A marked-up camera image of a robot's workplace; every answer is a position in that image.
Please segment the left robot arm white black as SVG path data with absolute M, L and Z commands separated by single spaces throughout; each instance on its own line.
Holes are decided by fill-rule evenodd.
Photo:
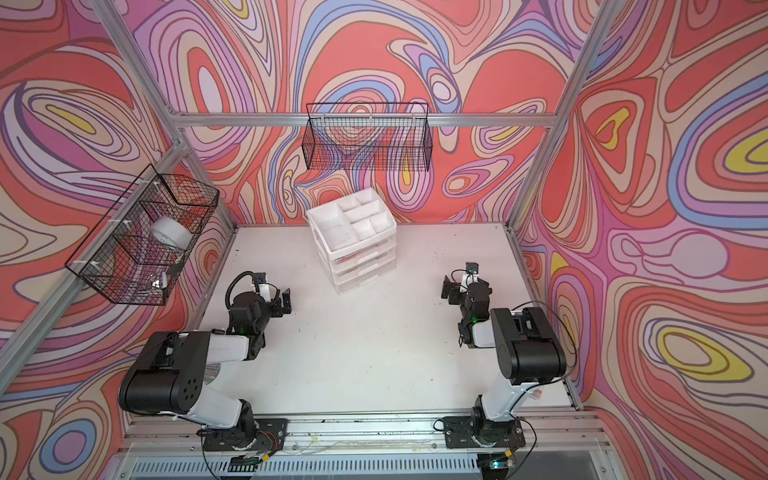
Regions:
M 269 321 L 292 312 L 288 290 L 269 301 L 254 292 L 228 296 L 225 330 L 157 332 L 124 376 L 118 403 L 125 412 L 179 417 L 200 427 L 202 450 L 252 452 L 261 459 L 283 449 L 285 419 L 258 420 L 249 401 L 205 380 L 213 366 L 254 361 L 266 346 Z

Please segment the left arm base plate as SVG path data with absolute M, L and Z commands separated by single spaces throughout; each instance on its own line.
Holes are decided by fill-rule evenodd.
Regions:
M 205 452 L 274 454 L 284 447 L 287 426 L 287 418 L 260 418 L 248 427 L 203 428 L 197 431 L 197 436 L 202 439 Z

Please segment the white plastic drawer organizer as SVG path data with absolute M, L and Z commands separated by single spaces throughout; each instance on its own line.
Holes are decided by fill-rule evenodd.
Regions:
M 397 222 L 373 188 L 307 211 L 321 265 L 343 295 L 396 268 Z

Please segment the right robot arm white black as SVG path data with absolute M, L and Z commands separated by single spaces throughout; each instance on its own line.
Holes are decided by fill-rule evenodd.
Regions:
M 437 421 L 449 449 L 523 447 L 517 410 L 535 390 L 562 379 L 567 370 L 566 354 L 544 310 L 530 303 L 492 308 L 491 294 L 490 284 L 476 275 L 443 280 L 441 297 L 460 308 L 459 344 L 493 350 L 499 367 L 494 383 L 467 416 Z

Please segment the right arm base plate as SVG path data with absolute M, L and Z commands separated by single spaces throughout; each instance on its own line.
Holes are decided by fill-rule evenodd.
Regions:
M 434 427 L 443 433 L 448 449 L 506 448 L 515 452 L 526 446 L 518 419 L 493 422 L 481 417 L 448 416 L 438 419 Z

